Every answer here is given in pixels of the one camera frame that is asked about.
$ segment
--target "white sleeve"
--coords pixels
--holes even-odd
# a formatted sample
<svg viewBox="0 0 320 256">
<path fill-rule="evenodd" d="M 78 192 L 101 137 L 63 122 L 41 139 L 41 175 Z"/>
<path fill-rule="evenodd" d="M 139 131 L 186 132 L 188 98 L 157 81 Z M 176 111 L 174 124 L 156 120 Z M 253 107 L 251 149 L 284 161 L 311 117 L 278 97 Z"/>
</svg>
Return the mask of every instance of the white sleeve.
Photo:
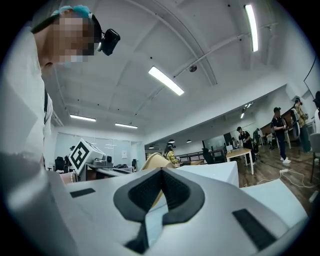
<svg viewBox="0 0 320 256">
<path fill-rule="evenodd" d="M 52 105 L 52 100 L 48 94 L 48 106 L 47 106 L 46 118 L 44 123 L 44 129 L 43 129 L 43 138 L 51 134 L 51 116 L 53 111 L 54 111 L 54 108 Z"/>
</svg>

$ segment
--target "railing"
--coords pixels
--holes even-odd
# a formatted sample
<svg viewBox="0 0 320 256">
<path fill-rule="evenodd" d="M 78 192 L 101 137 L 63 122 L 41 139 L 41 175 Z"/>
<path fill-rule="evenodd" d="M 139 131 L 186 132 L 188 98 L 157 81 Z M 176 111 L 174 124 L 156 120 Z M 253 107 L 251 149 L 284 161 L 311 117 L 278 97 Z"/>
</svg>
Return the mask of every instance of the railing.
<svg viewBox="0 0 320 256">
<path fill-rule="evenodd" d="M 222 162 L 225 162 L 225 154 L 224 154 L 224 150 L 223 149 L 210 151 L 209 153 L 212 155 L 214 160 L 223 159 Z M 204 158 L 203 154 L 204 154 L 203 151 L 199 151 L 199 152 L 194 152 L 194 153 L 190 153 L 190 154 L 176 155 L 176 157 L 180 157 L 181 163 L 183 163 L 183 162 L 204 160 L 205 158 Z"/>
</svg>

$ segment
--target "box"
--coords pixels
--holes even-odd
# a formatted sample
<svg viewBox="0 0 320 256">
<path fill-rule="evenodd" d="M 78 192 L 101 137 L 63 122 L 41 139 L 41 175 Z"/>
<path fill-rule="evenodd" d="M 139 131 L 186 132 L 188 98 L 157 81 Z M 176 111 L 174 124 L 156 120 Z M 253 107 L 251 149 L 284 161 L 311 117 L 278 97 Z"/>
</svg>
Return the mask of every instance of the box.
<svg viewBox="0 0 320 256">
<path fill-rule="evenodd" d="M 77 175 L 79 175 L 86 163 L 90 164 L 96 158 L 102 159 L 104 154 L 105 153 L 103 153 L 95 145 L 81 138 L 71 152 L 69 160 Z"/>
</svg>

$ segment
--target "black camera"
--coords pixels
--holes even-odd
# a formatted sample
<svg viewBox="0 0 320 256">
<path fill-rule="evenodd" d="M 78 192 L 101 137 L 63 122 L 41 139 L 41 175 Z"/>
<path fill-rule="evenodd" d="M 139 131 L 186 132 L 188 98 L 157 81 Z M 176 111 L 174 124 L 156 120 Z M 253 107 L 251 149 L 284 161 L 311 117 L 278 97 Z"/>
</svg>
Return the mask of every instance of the black camera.
<svg viewBox="0 0 320 256">
<path fill-rule="evenodd" d="M 101 45 L 98 48 L 98 52 L 102 51 L 105 55 L 110 56 L 120 39 L 121 37 L 116 31 L 111 28 L 108 29 L 101 39 Z"/>
</svg>

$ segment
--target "jeans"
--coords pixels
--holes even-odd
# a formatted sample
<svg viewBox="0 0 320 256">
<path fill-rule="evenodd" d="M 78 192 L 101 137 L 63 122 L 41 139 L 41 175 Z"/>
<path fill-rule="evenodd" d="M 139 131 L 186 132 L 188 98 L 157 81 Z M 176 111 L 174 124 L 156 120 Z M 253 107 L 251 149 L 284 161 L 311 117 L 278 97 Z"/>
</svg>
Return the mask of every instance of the jeans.
<svg viewBox="0 0 320 256">
<path fill-rule="evenodd" d="M 285 134 L 280 133 L 276 135 L 278 142 L 279 142 L 279 147 L 280 147 L 280 155 L 283 158 L 283 160 L 286 159 L 286 144 L 285 144 Z"/>
<path fill-rule="evenodd" d="M 304 152 L 309 152 L 311 150 L 310 141 L 308 138 L 307 125 L 305 124 L 300 128 L 300 141 Z"/>
<path fill-rule="evenodd" d="M 252 162 L 254 163 L 256 161 L 256 156 L 255 156 L 254 148 L 252 147 L 251 141 L 248 141 L 247 143 L 243 143 L 243 147 L 245 149 L 251 150 Z M 245 157 L 246 157 L 246 162 L 249 164 L 250 163 L 249 154 L 245 154 Z"/>
</svg>

